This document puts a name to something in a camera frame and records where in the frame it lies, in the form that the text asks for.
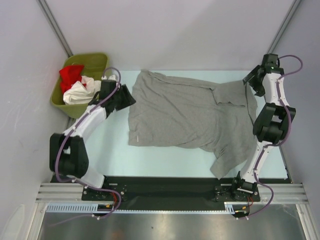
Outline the grey t shirt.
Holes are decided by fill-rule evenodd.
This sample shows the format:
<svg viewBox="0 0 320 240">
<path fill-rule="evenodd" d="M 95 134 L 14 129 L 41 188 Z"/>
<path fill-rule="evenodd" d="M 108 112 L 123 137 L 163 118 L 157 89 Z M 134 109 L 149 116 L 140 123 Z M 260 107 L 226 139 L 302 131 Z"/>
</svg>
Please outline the grey t shirt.
<svg viewBox="0 0 320 240">
<path fill-rule="evenodd" d="M 213 153 L 218 178 L 249 160 L 258 104 L 241 80 L 215 83 L 142 70 L 132 88 L 128 143 Z"/>
</svg>

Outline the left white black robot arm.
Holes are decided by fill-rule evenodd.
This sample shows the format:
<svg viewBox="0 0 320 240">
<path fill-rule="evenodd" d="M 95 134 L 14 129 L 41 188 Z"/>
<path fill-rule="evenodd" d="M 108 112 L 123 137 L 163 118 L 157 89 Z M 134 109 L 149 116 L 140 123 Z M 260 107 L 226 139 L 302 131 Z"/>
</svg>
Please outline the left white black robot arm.
<svg viewBox="0 0 320 240">
<path fill-rule="evenodd" d="M 49 140 L 49 168 L 56 174 L 80 181 L 93 188 L 100 200 L 110 196 L 106 177 L 92 168 L 86 150 L 86 141 L 94 130 L 114 111 L 136 103 L 128 87 L 111 80 L 103 81 L 101 89 L 89 102 L 83 115 L 67 130 L 54 133 Z"/>
</svg>

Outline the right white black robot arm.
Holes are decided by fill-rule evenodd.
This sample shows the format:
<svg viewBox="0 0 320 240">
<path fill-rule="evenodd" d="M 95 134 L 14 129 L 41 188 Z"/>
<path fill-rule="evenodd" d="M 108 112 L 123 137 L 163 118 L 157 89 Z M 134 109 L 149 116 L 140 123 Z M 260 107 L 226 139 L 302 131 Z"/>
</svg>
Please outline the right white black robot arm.
<svg viewBox="0 0 320 240">
<path fill-rule="evenodd" d="M 284 70 L 275 63 L 257 65 L 242 81 L 250 85 L 265 105 L 253 123 L 257 138 L 252 157 L 232 179 L 231 185 L 214 188 L 216 202 L 245 202 L 259 197 L 261 168 L 274 147 L 287 140 L 296 110 L 289 106 L 284 90 Z"/>
</svg>

